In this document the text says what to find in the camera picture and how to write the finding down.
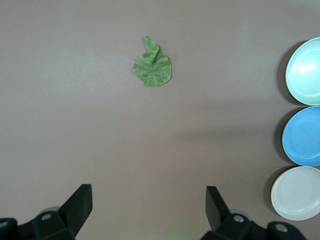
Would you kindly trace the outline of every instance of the table surface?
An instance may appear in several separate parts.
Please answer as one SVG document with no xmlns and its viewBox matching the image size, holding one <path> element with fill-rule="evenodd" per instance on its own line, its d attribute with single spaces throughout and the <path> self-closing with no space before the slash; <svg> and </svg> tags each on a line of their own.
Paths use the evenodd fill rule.
<svg viewBox="0 0 320 240">
<path fill-rule="evenodd" d="M 320 215 L 286 220 L 270 191 L 305 107 L 286 65 L 319 15 L 318 0 L 0 1 L 1 217 L 23 224 L 92 184 L 78 240 L 198 240 L 217 186 L 260 226 L 317 240 Z M 163 86 L 132 70 L 143 36 L 172 63 Z"/>
</svg>

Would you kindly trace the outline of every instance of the screw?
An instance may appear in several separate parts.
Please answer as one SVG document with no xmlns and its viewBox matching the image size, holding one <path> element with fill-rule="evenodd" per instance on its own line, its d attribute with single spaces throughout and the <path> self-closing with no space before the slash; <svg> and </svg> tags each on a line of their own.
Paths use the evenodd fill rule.
<svg viewBox="0 0 320 240">
<path fill-rule="evenodd" d="M 283 232 L 283 233 L 288 232 L 288 228 L 287 228 L 285 225 L 281 224 L 281 223 L 277 223 L 277 224 L 275 225 L 275 228 L 276 228 L 279 232 Z"/>
<path fill-rule="evenodd" d="M 4 228 L 7 225 L 8 225 L 8 223 L 6 221 L 0 222 L 0 229 Z"/>
<path fill-rule="evenodd" d="M 44 221 L 44 220 L 48 220 L 48 219 L 50 219 L 50 218 L 51 218 L 51 214 L 46 214 L 46 215 L 43 215 L 43 216 L 41 217 L 41 220 Z"/>
<path fill-rule="evenodd" d="M 234 217 L 233 217 L 233 219 L 237 222 L 237 223 L 243 223 L 245 220 L 244 220 L 244 218 L 242 217 L 242 216 L 240 216 L 240 215 L 235 215 Z"/>
</svg>

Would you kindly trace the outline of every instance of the green leaf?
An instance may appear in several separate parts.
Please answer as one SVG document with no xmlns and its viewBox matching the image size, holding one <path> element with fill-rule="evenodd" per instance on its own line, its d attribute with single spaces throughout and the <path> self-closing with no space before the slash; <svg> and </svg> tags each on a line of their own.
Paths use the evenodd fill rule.
<svg viewBox="0 0 320 240">
<path fill-rule="evenodd" d="M 172 66 L 166 54 L 149 36 L 143 38 L 146 51 L 133 65 L 134 72 L 147 87 L 158 87 L 172 76 Z"/>
</svg>

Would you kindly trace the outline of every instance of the plate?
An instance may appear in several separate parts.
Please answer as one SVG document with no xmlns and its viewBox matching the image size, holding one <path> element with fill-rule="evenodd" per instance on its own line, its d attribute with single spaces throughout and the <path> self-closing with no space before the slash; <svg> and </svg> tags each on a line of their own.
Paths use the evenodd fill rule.
<svg viewBox="0 0 320 240">
<path fill-rule="evenodd" d="M 274 182 L 271 201 L 276 212 L 289 220 L 305 220 L 320 213 L 320 170 L 298 166 Z"/>
<path fill-rule="evenodd" d="M 320 37 L 302 44 L 291 56 L 285 71 L 289 92 L 306 105 L 320 105 Z"/>
<path fill-rule="evenodd" d="M 282 146 L 294 163 L 320 165 L 320 106 L 310 106 L 293 115 L 284 127 Z"/>
</svg>

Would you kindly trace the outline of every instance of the white plate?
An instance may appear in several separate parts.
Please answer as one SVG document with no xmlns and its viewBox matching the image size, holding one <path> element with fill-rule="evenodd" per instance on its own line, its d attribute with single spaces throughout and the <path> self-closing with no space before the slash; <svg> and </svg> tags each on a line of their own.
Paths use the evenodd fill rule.
<svg viewBox="0 0 320 240">
<path fill-rule="evenodd" d="M 295 99 L 306 105 L 320 105 L 320 37 L 305 42 L 294 52 L 285 80 Z"/>
<path fill-rule="evenodd" d="M 274 182 L 271 201 L 276 212 L 289 220 L 305 220 L 320 213 L 320 170 L 298 166 Z"/>
</svg>

